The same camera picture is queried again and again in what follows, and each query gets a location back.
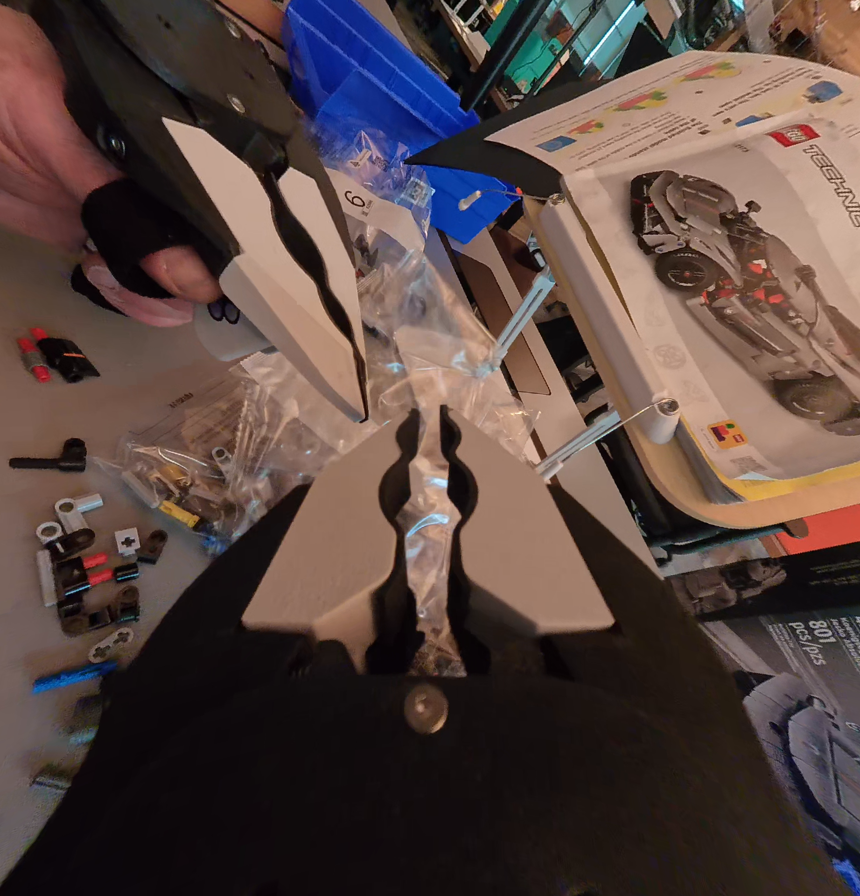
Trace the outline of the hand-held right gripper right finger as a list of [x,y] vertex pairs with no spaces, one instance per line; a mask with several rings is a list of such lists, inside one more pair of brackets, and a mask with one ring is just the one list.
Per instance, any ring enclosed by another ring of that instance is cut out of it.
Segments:
[[446,613],[465,672],[538,673],[552,637],[615,625],[551,488],[457,409],[440,407],[451,537]]

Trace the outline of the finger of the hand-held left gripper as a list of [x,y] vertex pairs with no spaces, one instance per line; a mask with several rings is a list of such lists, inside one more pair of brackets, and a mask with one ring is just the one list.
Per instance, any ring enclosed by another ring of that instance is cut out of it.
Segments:
[[312,382],[346,415],[367,415],[356,275],[316,180],[295,167],[276,177],[276,228],[299,279],[292,294],[312,330],[298,336],[320,375]]
[[[236,242],[237,253],[219,276],[224,296],[339,410],[324,389],[313,384],[320,375],[298,340],[312,328],[293,297],[291,286],[296,286],[299,276],[276,228],[276,177],[289,164],[261,135],[255,143],[255,161],[244,161],[203,129],[170,118],[163,123]],[[346,237],[354,267],[348,236],[341,235]],[[360,330],[364,338],[362,318]],[[357,423],[366,420],[366,415],[344,415]]]

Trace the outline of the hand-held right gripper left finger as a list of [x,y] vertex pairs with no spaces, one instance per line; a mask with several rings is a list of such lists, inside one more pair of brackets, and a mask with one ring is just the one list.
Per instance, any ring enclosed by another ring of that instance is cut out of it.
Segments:
[[253,631],[345,646],[358,671],[404,674],[424,641],[399,516],[421,418],[409,409],[312,482],[242,617]]

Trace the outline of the red and grey lego pin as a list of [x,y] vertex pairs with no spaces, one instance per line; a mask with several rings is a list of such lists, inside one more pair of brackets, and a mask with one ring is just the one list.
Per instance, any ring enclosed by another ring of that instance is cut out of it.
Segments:
[[16,343],[24,367],[35,380],[40,384],[51,382],[50,367],[37,344],[30,338],[18,338]]

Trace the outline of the blue lego pin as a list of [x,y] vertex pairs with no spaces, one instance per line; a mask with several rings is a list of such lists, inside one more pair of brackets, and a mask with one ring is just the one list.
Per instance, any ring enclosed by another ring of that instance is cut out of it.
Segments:
[[119,670],[119,663],[113,660],[105,660],[99,663],[89,663],[84,666],[76,666],[59,672],[36,678],[31,686],[32,694],[48,693],[72,686],[86,684],[88,682],[101,681],[110,674]]

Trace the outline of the black lego set box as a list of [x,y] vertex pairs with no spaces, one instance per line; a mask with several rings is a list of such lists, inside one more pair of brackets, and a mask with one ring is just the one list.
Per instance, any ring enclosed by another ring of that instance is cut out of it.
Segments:
[[668,576],[735,679],[784,793],[860,894],[860,504],[781,554]]

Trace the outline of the lego instruction booklet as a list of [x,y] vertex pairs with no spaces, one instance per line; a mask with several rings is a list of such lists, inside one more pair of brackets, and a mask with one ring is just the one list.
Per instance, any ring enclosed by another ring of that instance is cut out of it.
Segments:
[[860,476],[860,77],[689,51],[484,142],[558,175],[570,285],[732,498]]

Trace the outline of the person's left hand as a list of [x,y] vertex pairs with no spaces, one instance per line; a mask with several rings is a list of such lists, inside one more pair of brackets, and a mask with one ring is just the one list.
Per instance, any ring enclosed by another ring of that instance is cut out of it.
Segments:
[[221,286],[188,245],[140,258],[142,273],[167,297],[140,295],[116,279],[81,212],[88,196],[124,175],[77,127],[64,85],[43,31],[0,4],[0,226],[71,256],[72,287],[100,308],[155,327],[186,325],[194,305],[222,297]]

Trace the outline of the clear bag of dark pieces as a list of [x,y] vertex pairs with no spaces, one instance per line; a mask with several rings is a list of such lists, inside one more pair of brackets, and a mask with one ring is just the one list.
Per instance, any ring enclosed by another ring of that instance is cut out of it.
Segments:
[[450,242],[431,224],[428,176],[405,162],[404,144],[372,129],[317,138],[346,218],[364,331],[388,340],[401,326],[482,330]]

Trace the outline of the blue plastic bin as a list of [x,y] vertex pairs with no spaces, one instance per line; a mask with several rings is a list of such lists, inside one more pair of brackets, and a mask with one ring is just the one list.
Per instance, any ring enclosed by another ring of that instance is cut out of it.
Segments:
[[[293,1],[282,28],[292,98],[312,119],[372,129],[410,155],[480,123],[459,96],[371,12],[355,1]],[[484,188],[510,189],[481,174],[424,168],[433,188],[431,224],[471,242],[514,199],[483,196],[466,211],[458,201]]]

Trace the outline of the black piece with red pin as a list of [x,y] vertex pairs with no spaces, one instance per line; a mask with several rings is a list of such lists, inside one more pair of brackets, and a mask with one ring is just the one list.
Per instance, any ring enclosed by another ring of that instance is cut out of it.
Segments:
[[100,377],[99,371],[75,342],[52,337],[41,328],[30,329],[30,335],[46,364],[66,383],[75,385]]

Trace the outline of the beige book stand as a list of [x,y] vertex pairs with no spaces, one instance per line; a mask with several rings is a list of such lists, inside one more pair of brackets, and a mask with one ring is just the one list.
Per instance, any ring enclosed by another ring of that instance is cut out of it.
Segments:
[[[554,203],[526,199],[524,210],[621,419],[660,398],[675,398],[643,347],[570,202],[565,197]],[[653,486],[669,503],[704,522],[753,529],[860,504],[860,470],[786,495],[716,504],[675,436],[666,444],[654,444],[636,427],[626,430]]]

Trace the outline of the black connector with white bush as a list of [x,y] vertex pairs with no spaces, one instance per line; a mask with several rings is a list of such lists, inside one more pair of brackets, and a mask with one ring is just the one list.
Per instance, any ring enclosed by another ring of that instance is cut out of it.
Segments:
[[56,521],[41,523],[35,530],[41,545],[55,559],[66,559],[80,554],[95,543],[96,533],[89,528],[65,532]]

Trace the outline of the black L connector with axle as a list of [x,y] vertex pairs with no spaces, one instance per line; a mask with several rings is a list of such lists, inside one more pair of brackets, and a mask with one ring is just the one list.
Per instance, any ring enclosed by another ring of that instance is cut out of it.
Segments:
[[8,464],[11,469],[19,470],[83,473],[88,464],[87,444],[80,438],[70,438],[64,442],[61,452],[55,457],[12,457]]

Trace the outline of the black vertical post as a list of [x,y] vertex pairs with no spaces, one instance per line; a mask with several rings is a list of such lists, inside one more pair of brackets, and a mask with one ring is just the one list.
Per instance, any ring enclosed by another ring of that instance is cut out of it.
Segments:
[[459,106],[464,111],[481,105],[502,80],[520,46],[547,9],[550,1],[520,1],[507,19],[503,31],[491,46],[461,92]]

